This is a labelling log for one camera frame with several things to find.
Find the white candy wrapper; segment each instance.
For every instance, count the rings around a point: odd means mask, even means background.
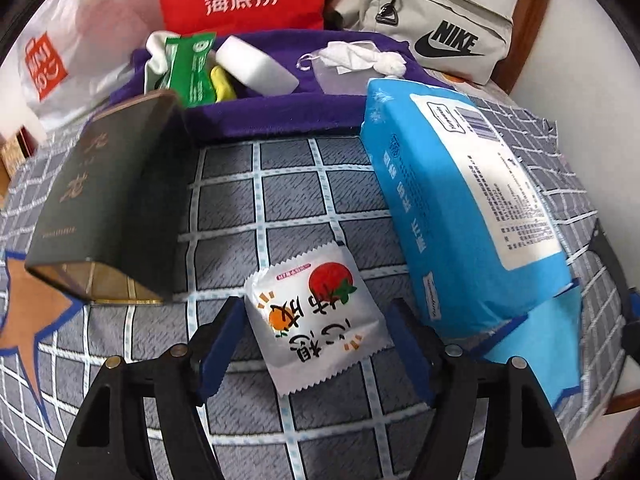
[[[281,395],[321,383],[392,344],[353,256],[335,242],[252,274],[244,294]]]

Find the white label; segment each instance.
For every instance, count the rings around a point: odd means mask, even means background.
[[[533,184],[480,111],[454,99],[410,97],[469,186],[504,268],[559,253],[556,232]]]
[[[433,283],[433,272],[422,277],[422,284],[424,285],[424,294],[427,298],[429,317],[432,321],[441,320],[442,313],[440,311],[440,300],[438,299],[436,284]]]

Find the orange star pattern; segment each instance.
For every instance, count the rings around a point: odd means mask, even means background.
[[[48,422],[38,378],[38,343],[71,319],[82,304],[29,274],[23,254],[7,251],[5,261],[8,304],[0,328],[0,355],[18,354],[36,404]]]

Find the green package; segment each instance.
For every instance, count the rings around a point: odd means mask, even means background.
[[[169,70],[160,88],[172,88],[178,92],[187,108],[216,102],[216,91],[209,77],[210,67],[207,67],[207,54],[215,39],[215,32],[204,32],[166,40]]]

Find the purple fabric box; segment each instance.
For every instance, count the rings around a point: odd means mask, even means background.
[[[404,57],[405,79],[451,88],[424,71],[409,51],[407,42],[400,43],[375,32],[272,30],[239,34],[238,37],[273,57],[300,80],[300,85],[290,95],[263,97],[235,84],[238,100],[188,108],[187,128],[198,145],[276,134],[359,129],[364,120],[365,96],[325,95],[313,70],[304,72],[296,68],[301,56],[326,47],[329,41],[371,40],[381,51],[398,52]],[[214,48],[220,47],[225,39],[217,38]],[[145,49],[134,51],[135,74],[131,81],[111,94],[110,104],[142,94],[144,66],[149,58]]]

